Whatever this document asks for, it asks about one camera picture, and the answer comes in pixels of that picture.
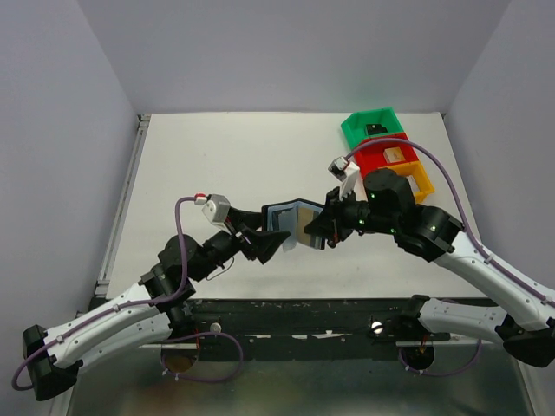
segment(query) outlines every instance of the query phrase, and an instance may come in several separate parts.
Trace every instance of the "gray wall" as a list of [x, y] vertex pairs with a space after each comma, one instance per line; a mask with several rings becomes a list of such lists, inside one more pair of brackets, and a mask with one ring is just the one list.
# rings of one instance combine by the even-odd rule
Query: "gray wall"
[[[446, 118], [484, 242], [551, 287], [554, 22], [552, 0], [513, 0]], [[555, 409], [555, 365], [541, 374]]]
[[10, 390], [21, 332], [92, 295], [136, 117], [75, 0], [4, 5], [0, 68], [0, 415], [35, 416]]
[[444, 111], [508, 0], [78, 0], [139, 112]]

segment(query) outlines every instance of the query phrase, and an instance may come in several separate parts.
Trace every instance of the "gray floor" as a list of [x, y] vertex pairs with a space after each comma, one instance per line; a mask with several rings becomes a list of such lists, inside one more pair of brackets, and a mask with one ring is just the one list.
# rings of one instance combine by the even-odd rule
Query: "gray floor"
[[[436, 371], [467, 361], [473, 346], [436, 350]], [[397, 361], [253, 361], [234, 381], [207, 385], [162, 377], [160, 351], [139, 348], [84, 374], [72, 416], [532, 414], [515, 361], [486, 346], [477, 366], [450, 378], [408, 374]], [[197, 363], [204, 376], [232, 363]]]

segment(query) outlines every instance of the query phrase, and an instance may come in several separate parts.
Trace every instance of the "purple cable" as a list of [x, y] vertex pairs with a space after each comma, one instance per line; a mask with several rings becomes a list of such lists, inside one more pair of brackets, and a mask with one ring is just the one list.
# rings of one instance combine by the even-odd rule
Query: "purple cable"
[[[186, 253], [185, 238], [183, 237], [183, 228], [181, 227], [180, 207], [181, 207], [181, 204], [183, 204], [184, 202], [194, 202], [195, 200], [196, 200], [196, 197], [183, 197], [183, 198], [178, 199], [177, 202], [175, 203], [175, 225], [177, 227], [177, 238], [178, 238], [178, 241], [180, 243], [181, 264], [182, 264], [182, 266], [181, 266], [180, 286], [170, 296], [161, 297], [161, 298], [158, 298], [158, 299], [145, 299], [145, 300], [142, 300], [142, 301], [133, 301], [133, 302], [121, 303], [121, 304], [118, 305], [120, 307], [120, 309], [130, 308], [132, 306], [139, 306], [139, 305], [150, 305], [150, 306], [159, 305], [159, 304], [164, 303], [164, 302], [171, 302], [172, 300], [176, 299], [178, 296], [181, 295], [181, 292], [186, 287], [186, 284], [187, 284], [187, 281], [189, 280], [189, 277], [187, 275], [187, 253]], [[112, 313], [114, 313], [113, 309], [103, 310], [102, 312], [99, 312], [97, 315], [91, 316], [90, 318], [81, 322], [80, 324], [75, 325], [72, 329], [69, 329], [67, 332], [63, 333], [61, 335], [61, 337], [63, 339], [65, 339], [65, 338], [71, 336], [72, 334], [74, 334], [75, 332], [79, 331], [80, 329], [87, 327], [92, 322], [95, 322], [95, 321], [103, 318], [104, 316], [110, 315]], [[225, 336], [225, 337], [228, 337], [228, 338], [231, 337], [228, 334], [225, 334], [225, 335], [221, 334], [221, 335]], [[19, 384], [17, 384], [17, 379], [19, 379], [19, 376], [21, 375], [22, 371], [36, 357], [38, 357], [40, 354], [47, 351], [49, 348], [54, 347], [57, 343], [58, 343], [58, 340], [53, 340], [53, 341], [49, 342], [48, 344], [45, 344], [44, 346], [38, 348], [33, 354], [31, 354], [29, 357], [27, 357], [19, 365], [17, 370], [14, 372], [13, 377], [11, 378], [11, 386], [14, 390], [22, 392], [22, 391], [30, 390], [30, 389], [33, 388], [32, 384], [28, 385], [28, 386], [20, 386]], [[241, 360], [242, 360], [242, 357], [243, 357], [243, 351], [242, 350], [241, 350], [240, 356], [241, 356]]]
[[478, 358], [480, 357], [481, 351], [482, 351], [482, 341], [478, 340], [478, 344], [477, 344], [477, 347], [476, 347], [476, 352], [474, 353], [474, 356], [472, 357], [472, 359], [467, 364], [462, 366], [461, 368], [458, 368], [454, 371], [448, 371], [446, 373], [431, 373], [431, 372], [426, 371], [426, 370], [420, 371], [420, 370], [417, 370], [415, 368], [412, 368], [411, 366], [409, 366], [407, 364], [407, 361], [405, 360], [405, 354], [403, 353], [402, 348], [399, 348], [399, 361], [405, 367], [405, 370], [409, 371], [410, 373], [419, 374], [419, 375], [426, 375], [428, 377], [449, 377], [451, 375], [457, 375], [457, 374], [463, 373], [463, 372], [467, 371], [471, 366], [476, 364], [476, 362], [478, 361]]
[[[454, 202], [456, 203], [457, 210], [459, 211], [459, 214], [460, 214], [460, 220], [465, 226], [465, 232], [467, 233], [468, 238], [470, 238], [470, 241], [471, 241], [472, 245], [474, 246], [474, 248], [476, 249], [476, 251], [478, 251], [484, 258], [489, 258], [490, 254], [487, 251], [484, 250], [480, 241], [478, 241], [478, 238], [476, 238], [472, 229], [470, 228], [470, 223], [468, 222], [467, 215], [465, 214], [465, 211], [462, 208], [462, 203], [461, 203], [460, 198], [459, 198], [459, 193], [455, 189], [454, 183], [451, 180], [451, 177], [449, 176], [449, 174], [447, 173], [447, 170], [441, 164], [441, 162], [432, 153], [430, 153], [428, 150], [426, 150], [424, 147], [422, 147], [420, 145], [417, 145], [416, 143], [413, 143], [412, 141], [408, 141], [408, 140], [404, 140], [404, 139], [381, 138], [381, 139], [375, 139], [375, 140], [364, 142], [361, 145], [355, 147], [355, 149], [353, 149], [346, 156], [346, 159], [352, 158], [353, 155], [356, 152], [359, 152], [362, 149], [365, 149], [366, 147], [379, 145], [381, 143], [399, 143], [399, 144], [403, 144], [403, 145], [412, 146], [415, 149], [420, 150], [422, 153], [424, 153], [426, 156], [428, 156], [435, 163], [435, 165], [440, 169], [441, 173], [443, 173], [443, 176], [445, 177], [445, 180], [447, 181], [447, 184], [449, 185], [449, 189], [451, 190], [451, 193], [453, 194]], [[543, 295], [542, 293], [538, 292], [535, 288], [530, 286], [528, 283], [523, 282], [522, 280], [520, 280], [516, 275], [514, 275], [511, 271], [507, 270], [505, 267], [503, 267], [497, 261], [495, 261], [494, 259], [491, 259], [489, 261], [489, 263], [495, 269], [500, 271], [505, 277], [507, 277], [509, 280], [511, 280], [513, 283], [520, 286], [520, 288], [524, 289], [529, 294], [537, 297], [541, 302], [546, 303], [546, 304], [555, 308], [555, 301], [548, 301], [548, 298], [547, 298], [546, 295]]]
[[229, 334], [224, 334], [223, 332], [199, 332], [198, 334], [182, 336], [180, 338], [173, 338], [172, 340], [165, 340], [162, 343], [166, 344], [166, 343], [170, 343], [170, 342], [189, 341], [189, 340], [194, 340], [194, 339], [200, 338], [202, 336], [223, 336], [224, 338], [227, 338], [228, 340], [232, 341], [235, 344], [235, 346], [237, 347], [237, 350], [239, 352], [239, 360], [238, 360], [237, 367], [235, 367], [235, 370], [233, 370], [232, 373], [230, 373], [228, 375], [225, 375], [223, 377], [217, 377], [217, 378], [214, 378], [214, 379], [203, 379], [201, 377], [195, 377], [194, 375], [174, 373], [173, 371], [169, 370], [169, 368], [167, 368], [166, 357], [164, 357], [162, 355], [160, 357], [160, 364], [164, 368], [164, 372], [168, 373], [168, 374], [171, 374], [173, 377], [177, 377], [177, 378], [182, 379], [182, 380], [197, 381], [197, 382], [201, 382], [201, 383], [220, 383], [221, 381], [227, 381], [227, 380], [230, 380], [233, 377], [235, 377], [241, 371], [241, 369], [243, 368], [244, 354], [243, 354], [243, 349], [241, 348], [241, 344], [239, 344], [239, 342]]

